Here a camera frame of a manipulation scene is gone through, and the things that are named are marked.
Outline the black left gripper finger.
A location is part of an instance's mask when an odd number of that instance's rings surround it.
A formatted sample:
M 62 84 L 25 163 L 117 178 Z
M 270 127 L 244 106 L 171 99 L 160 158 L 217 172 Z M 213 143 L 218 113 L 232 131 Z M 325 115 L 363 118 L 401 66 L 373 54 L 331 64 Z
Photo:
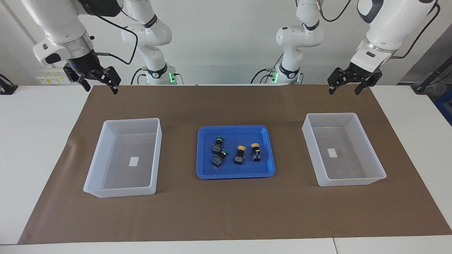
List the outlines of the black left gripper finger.
M 378 80 L 382 77 L 381 70 L 376 70 L 375 73 L 371 74 L 370 77 L 361 77 L 355 88 L 355 95 L 359 95 L 364 89 L 368 87 L 373 87 L 377 84 Z
M 329 84 L 329 94 L 333 95 L 334 92 L 340 86 L 347 85 L 348 81 L 348 69 L 336 68 L 328 77 L 327 82 Z

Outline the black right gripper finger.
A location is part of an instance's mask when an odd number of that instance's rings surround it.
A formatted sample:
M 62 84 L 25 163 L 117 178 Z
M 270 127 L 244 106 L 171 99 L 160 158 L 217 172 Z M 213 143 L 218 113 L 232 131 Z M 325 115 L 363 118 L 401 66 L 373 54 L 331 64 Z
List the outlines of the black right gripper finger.
M 118 87 L 120 85 L 121 78 L 113 66 L 94 69 L 93 77 L 98 82 L 108 85 L 113 94 L 117 94 L 119 92 Z
M 85 80 L 84 74 L 79 75 L 76 71 L 74 71 L 69 65 L 64 66 L 64 72 L 69 79 L 70 82 L 78 83 L 81 85 L 86 92 L 89 92 L 91 90 L 91 86 L 89 83 Z

